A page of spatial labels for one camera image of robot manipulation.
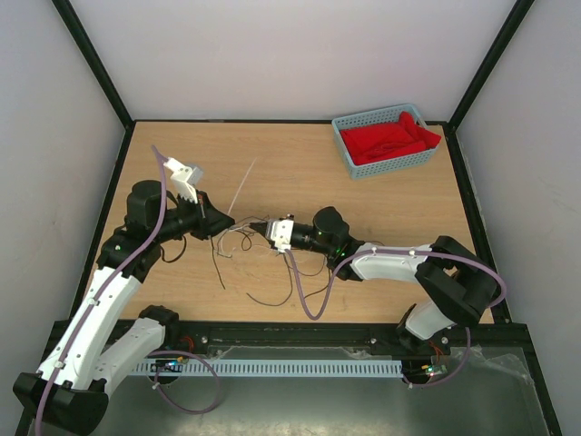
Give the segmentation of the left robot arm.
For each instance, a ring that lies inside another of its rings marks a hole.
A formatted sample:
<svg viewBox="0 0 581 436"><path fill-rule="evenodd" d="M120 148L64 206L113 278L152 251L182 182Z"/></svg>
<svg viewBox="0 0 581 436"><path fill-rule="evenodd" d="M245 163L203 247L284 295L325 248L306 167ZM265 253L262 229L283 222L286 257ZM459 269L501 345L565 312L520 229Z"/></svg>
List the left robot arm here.
<svg viewBox="0 0 581 436"><path fill-rule="evenodd" d="M233 225L204 191L191 199L165 191L161 182L136 183L126 202L123 226L103 244L89 291L54 349L34 373L22 372L13 391L45 423L75 435L99 425L121 382L147 357L192 357L181 349L179 315L162 305L140 312L113 345L107 342L126 304L162 258L162 244L189 234L204 241Z"/></svg>

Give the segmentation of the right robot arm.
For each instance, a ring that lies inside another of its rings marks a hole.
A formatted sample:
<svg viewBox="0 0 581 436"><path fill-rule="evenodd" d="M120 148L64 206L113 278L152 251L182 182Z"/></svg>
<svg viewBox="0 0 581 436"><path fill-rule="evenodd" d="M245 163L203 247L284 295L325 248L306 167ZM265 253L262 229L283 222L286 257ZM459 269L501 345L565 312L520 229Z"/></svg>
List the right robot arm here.
<svg viewBox="0 0 581 436"><path fill-rule="evenodd" d="M330 279L343 281L392 280L420 285L428 296L403 315L396 343L408 353L419 352L432 337L450 327L472 328L484 311L501 303L507 293L503 279L452 237L432 244L388 247L357 240L333 206L314 215L310 224L290 215L251 223L271 248L319 253L326 258Z"/></svg>

